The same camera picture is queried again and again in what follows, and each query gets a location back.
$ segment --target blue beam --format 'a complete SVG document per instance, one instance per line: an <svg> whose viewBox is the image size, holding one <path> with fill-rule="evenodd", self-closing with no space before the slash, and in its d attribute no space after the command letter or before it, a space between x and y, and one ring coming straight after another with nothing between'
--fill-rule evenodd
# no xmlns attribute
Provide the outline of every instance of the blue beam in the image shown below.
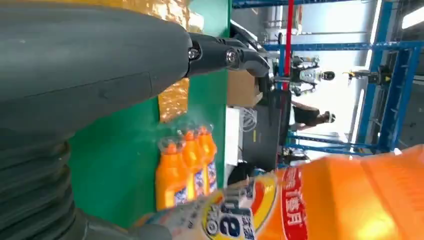
<svg viewBox="0 0 424 240"><path fill-rule="evenodd" d="M345 147L345 148L374 149L376 147L375 145L364 144L364 143L343 142L343 141L340 141L340 140L325 139L325 138L310 137L310 136L302 136L302 135L289 134L287 137L291 138L291 139L297 139L297 140L305 140L305 141L313 141L313 142L318 142L318 143L342 145L342 147Z"/></svg>
<svg viewBox="0 0 424 240"><path fill-rule="evenodd" d="M388 95L386 104L384 107L383 119L381 122L380 137L378 138L378 146L384 152L389 152L389 138L393 135L393 126L396 121L396 112L392 109L397 109L398 103L401 97L401 88L405 83L406 67L408 64L411 52L409 50L401 50L397 54L396 62L394 64L393 74L391 76L390 87L388 89Z"/></svg>
<svg viewBox="0 0 424 240"><path fill-rule="evenodd" d="M372 155L372 153L364 153L364 152L350 152L348 150L339 150L334 149L331 147L317 147L317 146L306 146L306 145L299 145L299 144L286 144L286 148L293 148L293 149L302 149L305 151L317 151L317 152L323 152L323 153L329 153L329 154L344 154L344 155L358 155L358 156L369 156Z"/></svg>
<svg viewBox="0 0 424 240"><path fill-rule="evenodd" d="M407 114L408 102L412 91L412 85L414 82L414 75L417 70L418 61L420 60L421 48L415 48L410 56L409 65L406 73L406 79L402 89L402 95L400 97L399 110L397 121L395 122L393 136L391 139L390 150L392 151L398 146L399 135L402 133L402 126Z"/></svg>
<svg viewBox="0 0 424 240"><path fill-rule="evenodd" d="M358 0L294 0L295 5L301 4L321 4L321 3L336 3ZM249 9L274 6L287 6L289 0L232 0L233 9Z"/></svg>
<svg viewBox="0 0 424 240"><path fill-rule="evenodd" d="M375 35L376 42L386 41L389 22L392 15L393 3L384 1L381 6L381 14L378 21L377 33ZM371 57L370 71L376 72L381 64L383 51L374 50ZM357 142L365 143L368 125L371 118L371 110L374 103L374 94L376 93L376 85L368 84L365 92L365 99L362 107L361 120L358 128Z"/></svg>
<svg viewBox="0 0 424 240"><path fill-rule="evenodd" d="M353 43L309 43L292 44L292 51L361 51L361 50L400 50L421 48L422 41L382 41L371 43L353 42ZM267 51L284 51L286 45L265 44L263 48Z"/></svg>

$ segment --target green shelf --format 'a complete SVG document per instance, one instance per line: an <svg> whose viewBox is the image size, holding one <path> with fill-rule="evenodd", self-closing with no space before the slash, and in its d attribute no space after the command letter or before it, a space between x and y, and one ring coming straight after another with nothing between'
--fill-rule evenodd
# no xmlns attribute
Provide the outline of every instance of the green shelf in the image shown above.
<svg viewBox="0 0 424 240"><path fill-rule="evenodd" d="M190 9L204 17L204 31L228 36L228 0L193 0ZM142 215L154 212L157 141L169 136L180 121L214 125L218 153L218 185L224 180L227 71L190 80L188 113L172 123L159 123L158 99L97 120L70 140L72 187L78 208L86 213L129 227Z"/></svg>

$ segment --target ceiling light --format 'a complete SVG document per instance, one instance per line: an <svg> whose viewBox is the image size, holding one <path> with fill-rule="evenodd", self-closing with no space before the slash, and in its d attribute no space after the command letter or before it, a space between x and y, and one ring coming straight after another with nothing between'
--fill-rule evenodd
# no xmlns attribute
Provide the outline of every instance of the ceiling light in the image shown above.
<svg viewBox="0 0 424 240"><path fill-rule="evenodd" d="M424 21L424 6L406 15L402 21L402 29L407 29Z"/></svg>

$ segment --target gray robot arm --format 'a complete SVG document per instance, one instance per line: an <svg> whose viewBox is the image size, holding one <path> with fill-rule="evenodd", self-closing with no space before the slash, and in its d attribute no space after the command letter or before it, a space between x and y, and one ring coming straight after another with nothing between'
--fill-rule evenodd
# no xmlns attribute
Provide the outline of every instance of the gray robot arm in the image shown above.
<svg viewBox="0 0 424 240"><path fill-rule="evenodd" d="M74 204L67 139L183 77L269 66L225 38L132 11L0 0L0 239L169 239L126 231ZM162 232L161 236L148 234Z"/></svg>
<svg viewBox="0 0 424 240"><path fill-rule="evenodd" d="M62 138L183 77L269 69L237 40L117 8L0 0L0 29L0 150Z"/></svg>

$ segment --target orange bottle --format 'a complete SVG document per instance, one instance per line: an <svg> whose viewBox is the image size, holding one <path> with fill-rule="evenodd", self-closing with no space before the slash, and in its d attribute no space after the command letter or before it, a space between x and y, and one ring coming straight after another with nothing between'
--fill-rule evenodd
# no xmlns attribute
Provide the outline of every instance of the orange bottle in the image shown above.
<svg viewBox="0 0 424 240"><path fill-rule="evenodd" d="M217 154L217 145L212 138L211 130L206 126L199 128L199 144L205 154L204 171L207 172L207 181L205 184L205 193L209 195L218 189L217 168L215 166L215 154Z"/></svg>
<svg viewBox="0 0 424 240"><path fill-rule="evenodd" d="M189 173L183 161L181 147L167 142L161 147L160 163L156 169L156 208L172 208L188 201Z"/></svg>
<svg viewBox="0 0 424 240"><path fill-rule="evenodd" d="M193 207L153 216L175 240L423 240L424 145L402 154L331 155L217 190Z"/></svg>
<svg viewBox="0 0 424 240"><path fill-rule="evenodd" d="M183 137L185 146L182 149L182 156L188 170L187 194L188 200L192 201L205 195L207 172L204 171L204 156L196 141L195 132L188 130Z"/></svg>

